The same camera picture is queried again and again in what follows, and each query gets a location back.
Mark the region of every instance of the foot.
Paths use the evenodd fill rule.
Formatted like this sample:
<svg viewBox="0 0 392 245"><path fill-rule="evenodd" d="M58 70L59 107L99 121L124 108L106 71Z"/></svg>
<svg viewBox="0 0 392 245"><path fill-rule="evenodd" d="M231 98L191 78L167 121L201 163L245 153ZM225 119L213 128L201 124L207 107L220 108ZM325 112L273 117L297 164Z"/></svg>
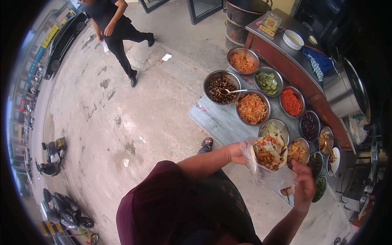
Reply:
<svg viewBox="0 0 392 245"><path fill-rule="evenodd" d="M155 36L154 36L154 34L152 34L152 40L150 40L150 41L148 41L148 47L151 47L152 45L154 45L154 43L155 43Z"/></svg>
<svg viewBox="0 0 392 245"><path fill-rule="evenodd" d="M131 80L131 87L135 87L136 83L138 83L138 81L136 80L136 74L138 73L138 71L133 70L133 74L132 76L129 76L129 79Z"/></svg>
<svg viewBox="0 0 392 245"><path fill-rule="evenodd" d="M205 138L201 143L200 150L197 154L210 152L212 143L212 138Z"/></svg>

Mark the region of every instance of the gray tabletop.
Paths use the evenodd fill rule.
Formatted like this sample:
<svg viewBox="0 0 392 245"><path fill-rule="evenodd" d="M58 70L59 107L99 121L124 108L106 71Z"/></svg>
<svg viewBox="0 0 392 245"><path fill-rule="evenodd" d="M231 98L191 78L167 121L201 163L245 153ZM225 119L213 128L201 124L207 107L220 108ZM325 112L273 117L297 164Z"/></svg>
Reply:
<svg viewBox="0 0 392 245"><path fill-rule="evenodd" d="M253 75L241 76L231 68L227 70L237 75L242 89L258 90L254 83ZM250 84L244 77L248 78L253 84ZM290 143L294 139L301 137L299 132L299 119L291 118L284 112L280 106L278 96L268 97L268 99L271 104L270 118L277 118L286 124L289 130ZM189 109L189 116L223 146L242 141L248 137L258 136L259 127L245 125L237 116L234 103L230 105L217 105L209 101L205 94ZM311 153L318 151L317 142L309 143L309 147ZM330 178L325 168L321 172L321 175L327 176L328 179ZM280 195L279 190L275 190L274 192L288 203L287 198ZM293 198L293 196L290 197L291 207L294 204Z"/></svg>
<svg viewBox="0 0 392 245"><path fill-rule="evenodd" d="M283 26L286 30L292 30L299 34L306 45L315 47L319 50L322 50L321 47L318 45L314 45L309 41L309 36L313 35L312 32L299 23L296 19L291 17L290 15L286 14L285 12L274 9L272 10L273 13L277 14L280 18L282 18L282 23L280 26ZM259 27L256 25L256 22L263 19L263 16L255 20L254 22L250 23L246 26L246 30L250 31L251 33L255 34L256 36L260 37L274 48L279 50L282 54L287 56L294 64L296 64L309 78L314 82L317 88L324 94L323 85L319 82L315 72L313 71L312 65L310 64L309 60L306 59L305 55L303 54L303 48L300 50L294 50L290 48L284 41L283 41L283 32L275 34L274 40L264 36L260 33Z"/></svg>

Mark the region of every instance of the table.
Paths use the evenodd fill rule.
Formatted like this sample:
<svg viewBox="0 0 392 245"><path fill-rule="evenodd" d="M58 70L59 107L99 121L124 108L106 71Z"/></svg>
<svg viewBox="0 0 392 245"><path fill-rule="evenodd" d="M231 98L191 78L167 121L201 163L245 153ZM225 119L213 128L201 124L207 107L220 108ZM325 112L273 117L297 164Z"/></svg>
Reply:
<svg viewBox="0 0 392 245"><path fill-rule="evenodd" d="M260 62L260 66L266 66L263 62ZM237 74L233 69L228 68L227 71L232 72L237 76L241 83L242 89L253 89L257 90L257 86L254 83L253 74L247 76L241 76ZM245 78L249 79L253 84L250 84ZM271 117L277 118L284 122L289 130L290 143L301 137L299 133L299 118L289 117L279 103L279 97L268 97L271 104ZM237 116L235 111L234 103L229 105L217 105L210 100L207 96L203 94L195 104L188 111L189 116L207 133L209 133L219 144L222 146L243 141L248 137L257 137L259 127L246 125ZM310 153L318 151L318 142L309 143ZM321 175L325 175L328 179L330 177L327 174L325 168L321 172ZM280 196L287 204L287 198L280 195L279 190L274 191L278 196ZM293 207L294 197L290 197L290 206Z"/></svg>
<svg viewBox="0 0 392 245"><path fill-rule="evenodd" d="M320 45L312 45L310 43L309 36L312 35L312 32L308 28L279 9L274 9L272 12L282 18L281 26L298 33L306 45L323 51ZM312 110L318 114L320 120L332 129L340 149L345 151L355 150L347 131L347 125L342 119L337 118L329 107L322 83L318 81L310 62L303 54L303 48L298 51L291 49L282 39L283 32L275 34L273 40L261 34L256 23L262 20L262 18L263 16L246 26L245 29L249 31L249 34L245 48L254 50L261 56L264 63L276 69L282 75L288 85L294 86L301 91L303 97L307 103L312 105Z"/></svg>

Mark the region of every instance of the plastic bag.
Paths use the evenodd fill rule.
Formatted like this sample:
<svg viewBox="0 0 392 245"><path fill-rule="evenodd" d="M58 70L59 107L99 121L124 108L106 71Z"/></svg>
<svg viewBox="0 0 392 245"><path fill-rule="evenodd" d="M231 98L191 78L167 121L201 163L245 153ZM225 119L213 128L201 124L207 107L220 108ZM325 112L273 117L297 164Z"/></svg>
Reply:
<svg viewBox="0 0 392 245"><path fill-rule="evenodd" d="M363 129L363 121L359 119L349 118L350 132L357 145L360 145L365 141L367 137L367 131Z"/></svg>
<svg viewBox="0 0 392 245"><path fill-rule="evenodd" d="M109 54L109 53L110 53L110 50L109 50L109 48L108 48L107 43L105 42L105 40L102 41L102 46L103 46L103 51L105 52L105 54Z"/></svg>
<svg viewBox="0 0 392 245"><path fill-rule="evenodd" d="M242 154L246 157L246 166L249 168L257 186L263 186L270 190L280 190L289 186L295 186L294 178L297 174L285 164L277 171L269 170L257 163L256 156L251 147L260 138L247 138L241 143Z"/></svg>

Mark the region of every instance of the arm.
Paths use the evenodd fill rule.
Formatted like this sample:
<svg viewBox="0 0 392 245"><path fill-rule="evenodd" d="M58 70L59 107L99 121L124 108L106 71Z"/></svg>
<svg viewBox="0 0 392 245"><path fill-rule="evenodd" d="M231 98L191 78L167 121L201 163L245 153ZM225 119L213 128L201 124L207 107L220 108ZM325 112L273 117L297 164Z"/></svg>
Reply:
<svg viewBox="0 0 392 245"><path fill-rule="evenodd" d="M177 163L181 172L189 180L198 180L212 175L229 162L245 164L240 143L234 143L209 153L189 157Z"/></svg>
<svg viewBox="0 0 392 245"><path fill-rule="evenodd" d="M123 16L125 10L128 7L128 4L125 2L125 0L118 0L115 5L118 7L118 9L103 32L105 36L110 36L113 33L117 21L121 18L121 16Z"/></svg>
<svg viewBox="0 0 392 245"><path fill-rule="evenodd" d="M298 183L295 187L294 208L270 231L263 241L264 245L290 244L305 219L313 200L316 186L312 171L295 161L292 161L292 163L293 171L297 174L294 181Z"/></svg>
<svg viewBox="0 0 392 245"><path fill-rule="evenodd" d="M102 42L103 41L103 36L102 36L102 34L101 34L100 30L99 30L99 27L98 27L97 23L95 23L95 21L93 19L91 19L91 20L93 21L93 27L94 27L94 30L95 30L95 35L97 35L98 42Z"/></svg>

